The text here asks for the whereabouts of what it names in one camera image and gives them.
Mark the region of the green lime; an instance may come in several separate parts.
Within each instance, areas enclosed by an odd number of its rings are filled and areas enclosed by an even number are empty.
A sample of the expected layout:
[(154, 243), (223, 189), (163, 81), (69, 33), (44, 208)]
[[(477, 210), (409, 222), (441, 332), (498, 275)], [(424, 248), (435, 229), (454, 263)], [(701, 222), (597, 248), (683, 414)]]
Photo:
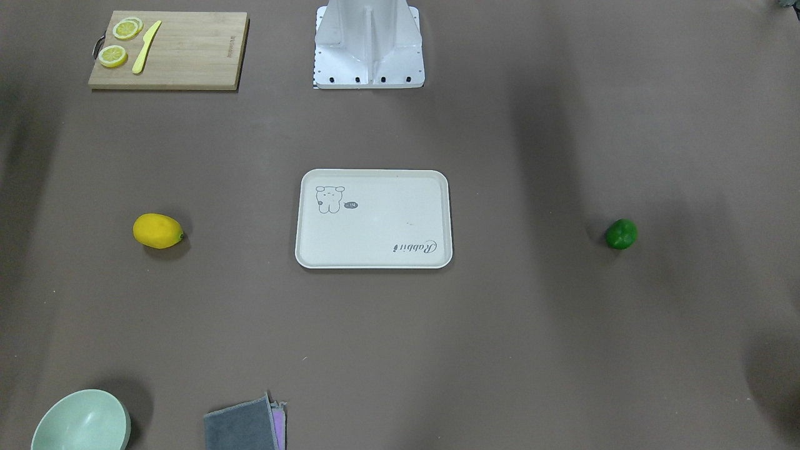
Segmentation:
[(630, 219), (618, 219), (608, 227), (604, 238), (609, 248), (625, 250), (638, 240), (638, 227)]

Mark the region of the yellow lemon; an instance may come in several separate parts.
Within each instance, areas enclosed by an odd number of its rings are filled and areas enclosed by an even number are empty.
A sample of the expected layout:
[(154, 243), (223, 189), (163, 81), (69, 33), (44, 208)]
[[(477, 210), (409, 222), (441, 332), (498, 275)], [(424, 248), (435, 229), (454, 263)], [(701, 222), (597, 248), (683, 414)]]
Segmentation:
[(134, 220), (132, 236), (146, 247), (166, 249), (181, 242), (184, 231), (182, 225), (172, 217), (146, 213)]

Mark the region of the white rabbit print tray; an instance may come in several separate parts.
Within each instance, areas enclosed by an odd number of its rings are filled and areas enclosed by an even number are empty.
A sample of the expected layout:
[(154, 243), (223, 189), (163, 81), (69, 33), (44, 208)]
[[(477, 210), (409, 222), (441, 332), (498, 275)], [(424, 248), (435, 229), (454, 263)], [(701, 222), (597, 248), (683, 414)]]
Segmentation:
[(435, 170), (304, 174), (295, 258), (308, 269), (441, 269), (453, 258), (448, 179)]

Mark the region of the purple folded cloth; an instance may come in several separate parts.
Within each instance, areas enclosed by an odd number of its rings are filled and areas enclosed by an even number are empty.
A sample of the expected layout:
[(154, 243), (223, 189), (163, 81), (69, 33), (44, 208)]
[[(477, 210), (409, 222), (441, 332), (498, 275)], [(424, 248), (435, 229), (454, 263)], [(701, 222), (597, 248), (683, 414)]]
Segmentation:
[(277, 441), (277, 448), (280, 450), (286, 449), (286, 404), (285, 402), (272, 402), (272, 423), (274, 424), (275, 436)]

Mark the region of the grey folded cloth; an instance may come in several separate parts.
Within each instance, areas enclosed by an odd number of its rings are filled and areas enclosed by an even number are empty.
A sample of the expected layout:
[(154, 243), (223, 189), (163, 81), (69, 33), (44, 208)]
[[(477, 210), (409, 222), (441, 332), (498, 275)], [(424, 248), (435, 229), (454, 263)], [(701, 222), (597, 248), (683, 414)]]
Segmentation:
[(268, 395), (203, 416), (206, 449), (278, 449)]

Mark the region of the bamboo cutting board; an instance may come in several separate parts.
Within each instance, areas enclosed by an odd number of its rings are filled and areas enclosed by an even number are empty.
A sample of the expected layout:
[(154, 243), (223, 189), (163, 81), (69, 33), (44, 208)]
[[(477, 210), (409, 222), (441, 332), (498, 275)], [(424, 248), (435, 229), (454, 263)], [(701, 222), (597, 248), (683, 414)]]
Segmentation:
[[(142, 31), (121, 41), (112, 34), (128, 17), (143, 21)], [(157, 21), (162, 26), (152, 40), (143, 72), (132, 67), (143, 47), (143, 35)], [(120, 45), (128, 60), (105, 68), (95, 61), (88, 79), (92, 89), (167, 89), (168, 91), (236, 91), (248, 41), (246, 12), (113, 11), (104, 46)]]

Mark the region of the yellow plastic knife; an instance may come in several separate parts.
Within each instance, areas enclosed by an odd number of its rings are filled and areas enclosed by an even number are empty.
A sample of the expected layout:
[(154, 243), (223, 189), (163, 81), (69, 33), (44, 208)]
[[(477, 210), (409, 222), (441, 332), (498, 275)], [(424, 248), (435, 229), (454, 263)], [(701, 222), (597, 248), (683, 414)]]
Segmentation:
[(142, 49), (137, 55), (137, 58), (134, 61), (134, 65), (132, 65), (132, 74), (138, 75), (143, 72), (144, 66), (146, 65), (146, 61), (148, 60), (149, 51), (151, 50), (151, 45), (153, 43), (156, 34), (158, 33), (158, 29), (160, 28), (160, 26), (162, 26), (162, 23), (163, 23), (162, 20), (157, 20), (154, 24), (152, 24), (152, 26), (149, 27), (149, 29), (143, 35)]

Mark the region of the lemon slice front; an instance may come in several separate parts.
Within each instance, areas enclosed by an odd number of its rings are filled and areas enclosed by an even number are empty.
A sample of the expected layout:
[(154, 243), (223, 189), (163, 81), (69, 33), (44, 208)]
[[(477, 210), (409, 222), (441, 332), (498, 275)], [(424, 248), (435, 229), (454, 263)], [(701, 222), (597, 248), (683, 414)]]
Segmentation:
[(106, 46), (98, 51), (96, 60), (104, 68), (119, 68), (128, 60), (128, 51), (120, 45)]

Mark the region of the lemon slice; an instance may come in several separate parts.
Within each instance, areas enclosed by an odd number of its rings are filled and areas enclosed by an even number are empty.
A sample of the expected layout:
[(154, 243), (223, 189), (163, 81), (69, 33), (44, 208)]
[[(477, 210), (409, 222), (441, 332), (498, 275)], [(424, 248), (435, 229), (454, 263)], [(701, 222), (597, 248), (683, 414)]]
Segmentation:
[(136, 37), (138, 34), (135, 34), (135, 31), (136, 25), (134, 23), (120, 20), (112, 28), (112, 35), (118, 40), (125, 41)]
[(96, 60), (104, 68), (119, 68), (128, 60), (128, 51), (120, 45), (106, 46), (98, 51)]
[(132, 23), (134, 23), (136, 25), (135, 34), (137, 34), (140, 31), (142, 31), (142, 28), (143, 28), (144, 24), (143, 24), (143, 20), (140, 20), (140, 17), (135, 17), (135, 16), (126, 17), (124, 20), (128, 21), (128, 22), (132, 22)]

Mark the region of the lemon slice behind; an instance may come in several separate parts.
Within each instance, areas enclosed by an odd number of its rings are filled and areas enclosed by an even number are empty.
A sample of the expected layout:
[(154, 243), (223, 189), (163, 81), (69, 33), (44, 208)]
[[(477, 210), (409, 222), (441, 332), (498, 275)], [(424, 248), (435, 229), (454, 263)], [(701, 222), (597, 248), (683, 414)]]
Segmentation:
[(135, 17), (135, 16), (126, 17), (124, 20), (128, 21), (128, 22), (132, 22), (132, 23), (134, 23), (136, 25), (135, 34), (137, 34), (140, 31), (142, 31), (142, 28), (143, 28), (144, 24), (143, 24), (143, 20), (140, 20), (140, 17)]

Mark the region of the lemon slice upper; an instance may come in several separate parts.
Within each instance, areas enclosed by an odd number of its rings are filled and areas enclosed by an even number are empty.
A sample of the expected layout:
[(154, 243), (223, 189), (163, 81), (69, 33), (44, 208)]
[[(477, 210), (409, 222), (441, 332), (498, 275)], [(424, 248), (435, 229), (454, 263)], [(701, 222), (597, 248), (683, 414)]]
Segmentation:
[(136, 37), (138, 34), (135, 34), (135, 31), (136, 25), (134, 23), (120, 20), (112, 28), (112, 35), (118, 40), (125, 41)]

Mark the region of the mint green bowl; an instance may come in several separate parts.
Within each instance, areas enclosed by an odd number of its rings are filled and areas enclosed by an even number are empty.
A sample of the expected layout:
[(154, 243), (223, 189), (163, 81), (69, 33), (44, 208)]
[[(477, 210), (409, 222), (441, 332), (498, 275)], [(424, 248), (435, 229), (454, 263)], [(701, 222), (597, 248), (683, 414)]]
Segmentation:
[(31, 449), (125, 449), (131, 415), (108, 391), (84, 389), (63, 397), (38, 423)]

